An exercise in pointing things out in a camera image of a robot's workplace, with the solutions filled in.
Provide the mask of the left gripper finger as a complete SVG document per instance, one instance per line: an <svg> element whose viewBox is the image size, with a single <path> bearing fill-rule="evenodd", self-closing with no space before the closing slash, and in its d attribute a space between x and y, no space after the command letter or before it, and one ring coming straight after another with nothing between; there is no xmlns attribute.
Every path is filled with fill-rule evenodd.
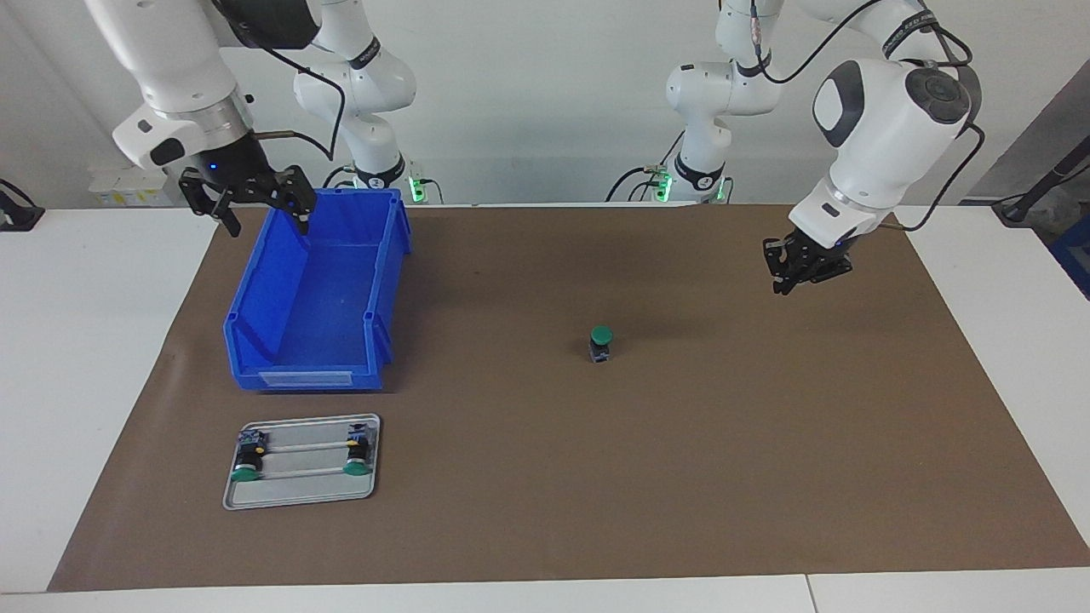
<svg viewBox="0 0 1090 613"><path fill-rule="evenodd" d="M811 261L810 266L800 275L799 283L828 283L829 279L849 274L852 269L852 261L849 259L818 259Z"/></svg>
<svg viewBox="0 0 1090 613"><path fill-rule="evenodd" d="M790 295L798 286L800 265L803 261L799 260L797 248L795 237L772 238L762 241L763 255L773 279L774 295Z"/></svg>

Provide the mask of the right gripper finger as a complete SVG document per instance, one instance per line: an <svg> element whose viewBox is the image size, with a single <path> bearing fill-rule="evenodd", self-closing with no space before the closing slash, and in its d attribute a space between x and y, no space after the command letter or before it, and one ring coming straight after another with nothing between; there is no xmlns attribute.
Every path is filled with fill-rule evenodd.
<svg viewBox="0 0 1090 613"><path fill-rule="evenodd" d="M233 238L240 236L242 226L231 209L234 193L230 187L213 185L196 168L184 169L178 179L178 187L192 213L223 225Z"/></svg>
<svg viewBox="0 0 1090 613"><path fill-rule="evenodd" d="M292 164L283 171L272 172L270 206L284 212L295 223L300 236L310 233L310 217L316 204L317 193L300 166Z"/></svg>

